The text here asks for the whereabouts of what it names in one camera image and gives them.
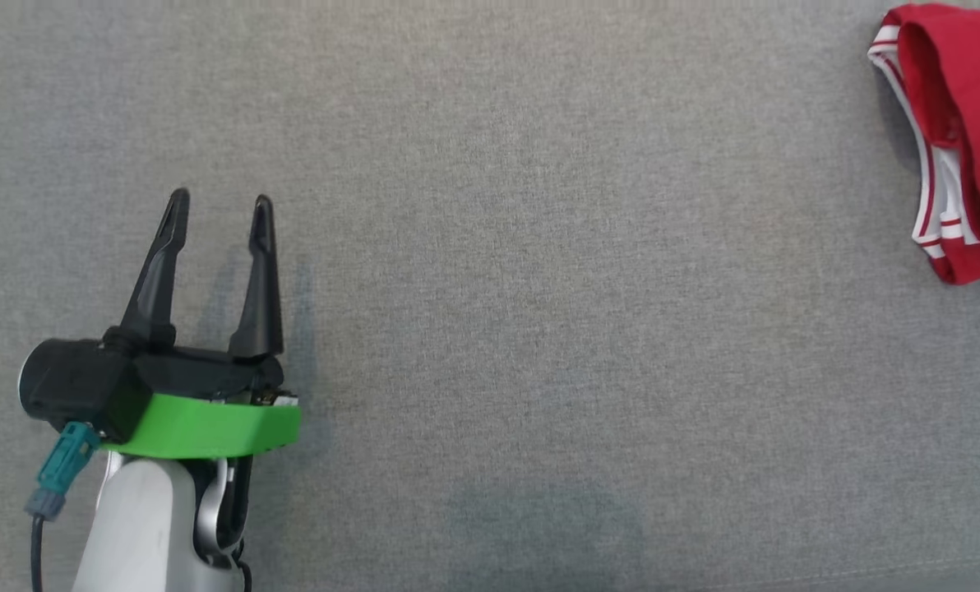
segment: red cloth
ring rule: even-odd
[[[980,238],[980,11],[915,16],[899,29],[899,64],[923,134],[961,154],[968,224]]]
[[[942,280],[980,280],[980,11],[908,4],[893,8],[881,25],[871,59],[882,71],[891,68],[888,76],[899,78],[893,87],[913,120],[918,142],[923,136],[927,143],[922,147],[926,188],[919,214],[926,218],[918,221],[914,239],[929,252]],[[940,212],[938,203],[933,209],[933,198],[941,191],[935,187],[934,169],[945,153],[951,162],[957,154],[959,166],[951,166],[953,187],[941,196],[948,211]],[[960,206],[957,213],[954,202]],[[957,232],[959,224],[963,233]]]

